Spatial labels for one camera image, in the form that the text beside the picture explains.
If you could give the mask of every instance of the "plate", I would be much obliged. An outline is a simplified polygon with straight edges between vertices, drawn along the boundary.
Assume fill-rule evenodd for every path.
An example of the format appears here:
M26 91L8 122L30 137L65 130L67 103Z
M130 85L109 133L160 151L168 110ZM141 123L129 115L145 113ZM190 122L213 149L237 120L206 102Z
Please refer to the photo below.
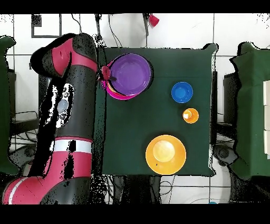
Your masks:
M112 87L125 96L143 92L151 80L151 68L148 61L133 53L118 57L110 66L111 76L116 78Z
M186 149L183 143L174 136L160 135L147 146L146 162L154 172L160 175L172 175L178 172L185 161Z

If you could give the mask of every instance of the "green tablecloth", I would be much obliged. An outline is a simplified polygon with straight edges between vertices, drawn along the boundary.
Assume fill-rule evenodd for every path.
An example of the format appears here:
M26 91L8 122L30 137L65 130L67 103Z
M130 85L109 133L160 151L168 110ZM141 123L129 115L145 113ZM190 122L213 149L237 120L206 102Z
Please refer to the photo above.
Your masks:
M249 43L241 46L233 59L242 83L237 95L236 152L231 165L241 179L270 176L270 160L264 154L263 81L270 80L270 50L259 50Z
M94 152L104 147L103 174L155 174L147 165L146 148L153 138L169 134L180 139L187 152L186 162L177 174L213 175L208 160L211 59L216 50L215 44L204 50L105 49L107 63L123 53L145 57L153 66L154 78L148 90L128 101L105 96L98 85ZM102 50L99 64L106 64ZM173 85L180 81L193 87L193 97L186 104L178 104L171 97ZM183 120L182 113L187 108L198 110L199 120L195 124Z

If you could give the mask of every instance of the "purple bowl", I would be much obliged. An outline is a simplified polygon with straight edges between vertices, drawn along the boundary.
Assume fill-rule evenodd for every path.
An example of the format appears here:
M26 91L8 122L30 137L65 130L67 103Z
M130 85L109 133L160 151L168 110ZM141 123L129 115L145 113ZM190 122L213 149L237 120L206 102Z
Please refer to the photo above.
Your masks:
M118 57L110 67L113 88L126 96L143 92L151 80L151 68L148 61L133 53Z

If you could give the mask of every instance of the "floor tile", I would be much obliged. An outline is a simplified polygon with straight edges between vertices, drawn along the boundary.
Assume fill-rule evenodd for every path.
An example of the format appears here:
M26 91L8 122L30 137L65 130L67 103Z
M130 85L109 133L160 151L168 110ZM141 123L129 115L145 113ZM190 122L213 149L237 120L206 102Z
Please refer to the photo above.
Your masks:
M149 26L149 48L201 49L213 42L213 13L153 13L159 18Z
M230 186L230 173L226 166L220 166L218 160L213 157L212 168L216 175L211 177L211 186Z
M55 18L54 26L59 25L59 20ZM32 38L31 37L31 15L30 14L15 14L14 15L14 46L15 54L32 54L37 49L47 46L55 38Z
M3 35L13 37L13 14L0 14L0 36ZM13 54L13 48L7 54Z
M123 47L141 48L146 45L146 32L142 13L111 15L110 25ZM101 17L100 33L108 47L117 46L110 30L107 14L103 14Z
M29 69L29 61L30 56L15 56L15 107L16 112L34 110L38 113L38 74ZM25 113L23 119L33 119L33 116Z
M6 61L8 63L8 68L9 69L14 69L14 60L12 55L7 55L6 56Z
M217 71L217 121L223 122L224 114L224 75L235 72L233 64L230 62L231 57L216 57L216 71Z
M173 176L162 176L161 186L169 186L172 184ZM209 186L209 177L205 176L176 176L173 182L174 186Z
M210 189L211 201L218 204L228 203L230 198L230 188L213 188Z
M168 193L162 195L169 191L168 187L160 187L160 194L162 199L162 204L193 204L193 203L208 203L209 198L209 187L205 188L182 188L173 187L172 194Z
M236 55L238 45L251 41L259 48L270 45L269 15L257 13L215 13L214 42L217 55Z

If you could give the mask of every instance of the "bowl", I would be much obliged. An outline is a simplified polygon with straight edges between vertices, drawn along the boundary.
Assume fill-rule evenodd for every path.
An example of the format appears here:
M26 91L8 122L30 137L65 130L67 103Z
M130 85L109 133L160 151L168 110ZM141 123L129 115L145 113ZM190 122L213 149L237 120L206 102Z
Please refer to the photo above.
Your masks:
M193 89L187 82L178 82L171 89L171 96L180 104L188 102L193 96Z

